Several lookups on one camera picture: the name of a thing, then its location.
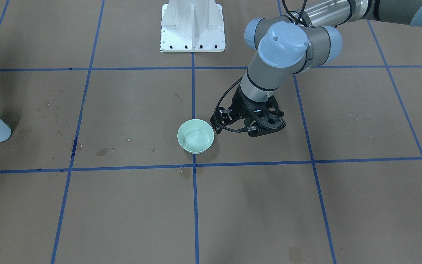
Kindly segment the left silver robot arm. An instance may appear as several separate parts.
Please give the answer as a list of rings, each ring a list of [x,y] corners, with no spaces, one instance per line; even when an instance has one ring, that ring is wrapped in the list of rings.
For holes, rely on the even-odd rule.
[[[322,0],[273,19],[253,19],[244,38],[256,53],[233,84],[230,107],[216,104],[210,118],[216,134],[258,137],[284,129],[276,90],[289,75],[336,59],[343,45],[337,26],[362,19],[422,27],[422,0]]]

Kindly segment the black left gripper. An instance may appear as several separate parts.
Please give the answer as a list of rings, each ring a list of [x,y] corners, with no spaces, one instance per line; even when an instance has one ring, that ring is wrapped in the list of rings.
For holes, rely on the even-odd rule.
[[[256,102],[244,95],[241,85],[238,85],[232,97],[230,108],[219,107],[218,113],[221,116],[211,116],[210,118],[215,134],[221,134],[223,131],[240,133],[241,129],[228,128],[228,126],[241,119],[249,119],[251,123],[255,122],[256,119],[251,114],[251,110],[255,105]]]

